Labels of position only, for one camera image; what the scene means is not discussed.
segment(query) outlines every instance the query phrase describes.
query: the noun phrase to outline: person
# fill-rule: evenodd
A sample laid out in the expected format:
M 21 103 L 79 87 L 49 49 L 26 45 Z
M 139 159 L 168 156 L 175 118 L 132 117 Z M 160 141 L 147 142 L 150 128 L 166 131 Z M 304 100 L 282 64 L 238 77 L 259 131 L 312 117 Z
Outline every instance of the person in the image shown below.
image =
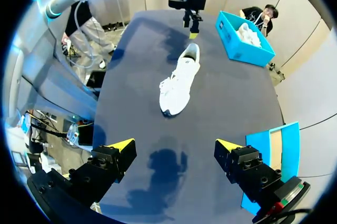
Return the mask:
M 81 5 L 78 7 L 76 16 L 78 25 L 80 26 L 83 33 L 77 29 L 75 23 L 75 9 L 78 4 L 79 2 L 76 2 L 71 6 L 71 12 L 69 14 L 65 34 L 62 37 L 62 43 L 64 44 L 65 39 L 68 38 L 74 47 L 79 51 L 79 54 L 81 56 L 84 55 L 87 57 L 86 63 L 84 63 L 85 60 L 83 60 L 82 64 L 90 64 L 90 60 L 88 60 L 88 58 L 91 57 L 91 52 L 86 46 L 83 33 L 89 37 L 90 40 L 94 41 L 100 46 L 100 51 L 96 51 L 91 47 L 93 57 L 100 57 L 100 60 L 102 60 L 102 57 L 99 56 L 100 53 L 112 55 L 115 46 L 107 39 L 107 36 L 105 35 L 105 32 L 100 23 L 92 16 L 88 1 L 81 3 Z
M 268 33 L 273 29 L 271 19 L 279 16 L 279 11 L 274 5 L 267 4 L 264 10 L 258 7 L 250 7 L 240 10 L 240 16 L 255 24 L 261 33 L 267 37 Z

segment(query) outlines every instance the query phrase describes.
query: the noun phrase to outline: blue panel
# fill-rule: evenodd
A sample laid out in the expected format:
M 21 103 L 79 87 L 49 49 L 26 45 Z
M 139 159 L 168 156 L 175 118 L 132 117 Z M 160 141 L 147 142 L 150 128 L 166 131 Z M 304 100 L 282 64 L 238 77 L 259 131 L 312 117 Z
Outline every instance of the blue panel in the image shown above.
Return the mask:
M 291 177 L 297 176 L 300 166 L 300 125 L 293 123 L 281 129 L 282 133 L 282 177 L 287 182 Z
M 246 194 L 243 194 L 241 207 L 254 215 L 256 215 L 261 208 L 258 203 L 252 203 Z
M 246 145 L 251 145 L 252 147 L 256 148 L 262 154 L 263 162 L 267 165 L 270 165 L 271 143 L 269 131 L 247 135 Z M 246 194 L 243 194 L 241 207 L 254 215 L 256 215 L 257 211 L 260 209 L 259 204 L 252 203 Z

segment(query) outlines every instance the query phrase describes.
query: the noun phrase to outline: blue box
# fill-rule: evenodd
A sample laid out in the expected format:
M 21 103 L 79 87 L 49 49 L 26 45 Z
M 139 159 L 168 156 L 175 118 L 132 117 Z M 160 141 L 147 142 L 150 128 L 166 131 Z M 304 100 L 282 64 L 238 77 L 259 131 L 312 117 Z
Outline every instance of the blue box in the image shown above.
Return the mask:
M 236 31 L 245 22 L 253 32 L 257 32 L 262 48 L 240 40 Z M 229 59 L 265 67 L 275 56 L 266 38 L 254 23 L 249 20 L 227 12 L 220 12 L 216 20 L 215 28 L 220 35 Z
M 297 176 L 300 167 L 300 125 L 298 122 L 283 125 L 265 132 L 254 133 L 246 136 L 246 145 L 256 148 L 268 166 L 271 165 L 271 133 L 281 130 L 282 134 L 282 163 L 281 181 L 287 182 Z M 252 203 L 246 194 L 243 194 L 241 207 L 256 215 L 260 209 L 258 203 Z

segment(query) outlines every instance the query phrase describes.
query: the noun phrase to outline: white sneaker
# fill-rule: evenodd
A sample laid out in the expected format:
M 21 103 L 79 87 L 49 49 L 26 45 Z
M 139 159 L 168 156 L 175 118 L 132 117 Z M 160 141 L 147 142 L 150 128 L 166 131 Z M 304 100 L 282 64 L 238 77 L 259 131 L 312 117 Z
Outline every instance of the white sneaker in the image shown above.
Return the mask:
M 179 56 L 171 77 L 160 83 L 159 105 L 164 116 L 177 115 L 187 106 L 194 76 L 200 68 L 199 60 L 199 46 L 191 43 Z

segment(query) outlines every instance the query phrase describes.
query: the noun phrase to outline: black shirt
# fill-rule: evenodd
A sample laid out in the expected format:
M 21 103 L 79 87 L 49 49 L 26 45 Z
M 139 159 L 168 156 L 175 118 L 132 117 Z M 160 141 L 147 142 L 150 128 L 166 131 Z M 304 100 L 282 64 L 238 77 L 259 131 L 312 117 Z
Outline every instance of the black shirt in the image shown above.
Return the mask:
M 75 9 L 76 6 L 79 4 L 79 2 L 74 3 L 72 5 L 72 9 L 69 14 L 69 19 L 67 23 L 67 27 L 65 29 L 65 34 L 69 37 L 72 35 L 76 30 L 76 23 L 75 23 Z M 82 26 L 85 22 L 87 22 L 90 18 L 92 17 L 90 9 L 89 9 L 89 4 L 88 1 L 85 1 L 84 3 L 81 3 L 80 6 L 78 7 L 77 10 L 77 21 L 78 25 Z
M 260 14 L 263 12 L 262 9 L 258 8 L 258 7 L 250 7 L 250 8 L 246 8 L 246 9 L 242 9 L 244 15 L 246 16 L 246 20 L 249 20 L 253 23 L 255 23 L 255 26 L 261 31 L 262 29 L 262 25 L 263 25 L 263 20 L 261 19 Z M 268 33 L 273 29 L 273 23 L 270 20 L 268 22 L 268 26 L 267 26 L 267 36 Z

